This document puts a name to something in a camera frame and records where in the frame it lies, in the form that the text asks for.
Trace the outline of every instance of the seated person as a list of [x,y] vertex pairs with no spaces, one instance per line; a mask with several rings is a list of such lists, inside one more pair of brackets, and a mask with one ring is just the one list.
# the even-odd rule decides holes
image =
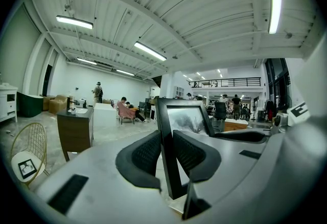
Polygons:
[[[130,108],[130,103],[126,102],[126,98],[122,97],[121,102],[123,103],[124,106]],[[139,110],[138,109],[134,109],[135,110],[135,117],[140,119],[142,122],[149,122],[148,120],[145,120],[140,114],[139,114]]]

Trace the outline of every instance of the person wearing black shirt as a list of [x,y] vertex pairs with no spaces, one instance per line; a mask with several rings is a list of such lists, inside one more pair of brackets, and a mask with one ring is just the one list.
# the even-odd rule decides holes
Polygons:
[[234,106],[233,106],[234,118],[237,119],[239,117],[239,114],[240,114],[241,99],[237,96],[237,94],[235,94],[235,98],[232,99],[232,102],[234,103]]

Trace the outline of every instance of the picture frame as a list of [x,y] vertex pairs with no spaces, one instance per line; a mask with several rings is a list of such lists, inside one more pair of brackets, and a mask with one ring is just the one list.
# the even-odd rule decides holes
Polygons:
[[28,178],[37,171],[32,159],[18,163],[18,168],[23,179]]
[[177,199],[187,193],[188,184],[182,185],[181,183],[177,158],[174,154],[173,134],[170,123],[170,110],[172,109],[181,110],[181,115],[183,114],[183,110],[185,111],[184,114],[189,114],[190,109],[195,109],[196,116],[198,117],[197,124],[201,124],[201,127],[204,128],[208,137],[214,137],[215,132],[202,101],[167,98],[157,99],[156,114],[158,129],[161,131],[161,154],[163,168],[165,170],[169,196],[172,199]]

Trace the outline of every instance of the picture on chair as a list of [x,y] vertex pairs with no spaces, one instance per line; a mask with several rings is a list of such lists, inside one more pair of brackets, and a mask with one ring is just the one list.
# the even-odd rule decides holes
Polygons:
[[31,159],[18,163],[18,167],[22,178],[27,178],[37,171]]
[[208,135],[198,107],[168,108],[168,116],[172,132],[177,129]]

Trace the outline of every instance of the fluorescent tube light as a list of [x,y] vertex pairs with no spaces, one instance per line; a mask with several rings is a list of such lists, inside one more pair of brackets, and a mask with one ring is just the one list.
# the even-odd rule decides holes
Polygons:
[[279,17],[281,15],[282,0],[271,0],[269,34],[275,34],[278,27]]
[[124,73],[124,74],[130,75],[130,76],[135,76],[134,74],[129,73],[129,72],[126,72],[126,71],[121,71],[121,70],[117,70],[117,71],[120,72],[120,73]]
[[73,17],[60,16],[60,15],[56,16],[56,18],[57,18],[58,22],[73,24],[73,25],[84,27],[87,29],[93,29],[93,23],[91,23],[91,22],[83,21],[83,20],[76,19]]
[[141,49],[141,50],[143,50],[143,51],[145,51],[145,52],[147,52],[147,53],[149,53],[149,54],[151,54],[152,56],[155,56],[156,58],[158,58],[158,59],[160,59],[162,61],[165,61],[167,59],[163,55],[155,52],[153,49],[151,49],[151,48],[149,48],[149,47],[147,47],[147,46],[145,46],[145,45],[143,45],[143,44],[141,44],[139,42],[135,42],[134,46]]
[[93,61],[89,61],[89,60],[86,60],[86,59],[77,58],[77,60],[84,61],[84,62],[87,62],[87,63],[93,64],[93,65],[96,65],[95,62],[93,62]]

